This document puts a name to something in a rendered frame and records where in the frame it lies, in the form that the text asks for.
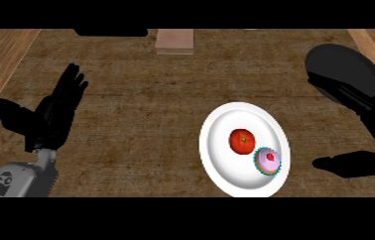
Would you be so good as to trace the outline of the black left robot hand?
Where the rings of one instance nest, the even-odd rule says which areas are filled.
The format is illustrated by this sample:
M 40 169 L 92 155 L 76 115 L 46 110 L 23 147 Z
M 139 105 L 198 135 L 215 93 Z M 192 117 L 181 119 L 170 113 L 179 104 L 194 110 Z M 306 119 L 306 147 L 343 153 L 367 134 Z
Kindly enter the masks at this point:
M 76 111 L 89 83 L 80 67 L 71 63 L 61 76 L 54 93 L 30 110 L 14 101 L 0 98 L 0 124 L 26 137 L 26 151 L 58 150 L 68 140 Z

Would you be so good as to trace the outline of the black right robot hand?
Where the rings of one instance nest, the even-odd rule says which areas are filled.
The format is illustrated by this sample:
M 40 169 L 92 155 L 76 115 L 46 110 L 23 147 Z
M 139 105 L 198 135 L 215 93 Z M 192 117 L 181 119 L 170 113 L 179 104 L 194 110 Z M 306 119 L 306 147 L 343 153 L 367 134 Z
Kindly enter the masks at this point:
M 367 95 L 343 81 L 314 72 L 308 76 L 308 82 L 321 93 L 355 111 L 375 138 L 375 97 Z M 334 157 L 318 158 L 312 165 L 346 179 L 375 176 L 375 152 L 356 151 Z

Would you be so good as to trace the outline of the red tomato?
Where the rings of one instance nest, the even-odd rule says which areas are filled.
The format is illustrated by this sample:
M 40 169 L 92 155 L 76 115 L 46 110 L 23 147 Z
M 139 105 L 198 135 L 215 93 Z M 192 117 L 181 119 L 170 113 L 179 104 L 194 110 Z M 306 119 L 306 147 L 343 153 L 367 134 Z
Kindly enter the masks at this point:
M 234 152 L 249 155 L 256 149 L 256 136 L 247 129 L 235 129 L 231 133 L 229 144 Z

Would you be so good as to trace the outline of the white oval plate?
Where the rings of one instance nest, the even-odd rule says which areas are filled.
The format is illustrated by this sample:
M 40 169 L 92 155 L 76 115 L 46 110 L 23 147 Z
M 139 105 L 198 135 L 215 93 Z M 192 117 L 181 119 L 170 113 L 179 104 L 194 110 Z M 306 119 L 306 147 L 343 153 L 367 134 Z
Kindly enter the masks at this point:
M 256 136 L 256 149 L 249 155 L 234 152 L 229 144 L 235 129 Z M 256 168 L 260 147 L 281 155 L 281 171 L 266 176 Z M 206 172 L 222 191 L 234 197 L 269 197 L 281 189 L 290 170 L 290 146 L 283 126 L 271 113 L 246 102 L 223 104 L 209 115 L 200 134 L 200 154 Z

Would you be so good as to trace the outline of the dark grey pan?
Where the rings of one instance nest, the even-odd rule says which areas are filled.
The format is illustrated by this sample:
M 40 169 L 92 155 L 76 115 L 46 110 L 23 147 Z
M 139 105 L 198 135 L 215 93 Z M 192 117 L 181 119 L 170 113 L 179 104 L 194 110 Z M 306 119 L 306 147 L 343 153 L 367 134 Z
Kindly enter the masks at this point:
M 305 59 L 308 82 L 359 115 L 375 111 L 375 64 L 337 44 L 315 47 Z

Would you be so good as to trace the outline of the pink frosted cupcake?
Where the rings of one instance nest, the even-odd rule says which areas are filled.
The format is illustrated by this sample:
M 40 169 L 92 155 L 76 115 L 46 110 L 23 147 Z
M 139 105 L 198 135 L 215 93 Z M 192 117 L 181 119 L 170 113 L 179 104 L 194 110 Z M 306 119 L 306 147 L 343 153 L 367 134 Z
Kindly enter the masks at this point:
M 254 163 L 263 175 L 275 176 L 283 168 L 283 157 L 272 148 L 260 147 L 254 154 Z

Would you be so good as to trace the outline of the black flat appliance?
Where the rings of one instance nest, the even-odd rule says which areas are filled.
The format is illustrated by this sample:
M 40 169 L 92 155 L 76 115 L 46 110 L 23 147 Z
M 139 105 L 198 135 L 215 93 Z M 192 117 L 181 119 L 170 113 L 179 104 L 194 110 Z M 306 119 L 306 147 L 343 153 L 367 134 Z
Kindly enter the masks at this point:
M 147 29 L 76 29 L 80 36 L 86 37 L 147 37 Z

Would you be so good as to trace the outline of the pale pink box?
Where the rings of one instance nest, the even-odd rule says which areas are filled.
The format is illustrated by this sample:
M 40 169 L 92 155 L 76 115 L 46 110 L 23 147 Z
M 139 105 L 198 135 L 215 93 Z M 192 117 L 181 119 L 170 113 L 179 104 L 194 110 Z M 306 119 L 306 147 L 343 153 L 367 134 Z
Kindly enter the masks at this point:
M 160 55 L 192 55 L 195 49 L 192 29 L 160 29 L 156 49 Z

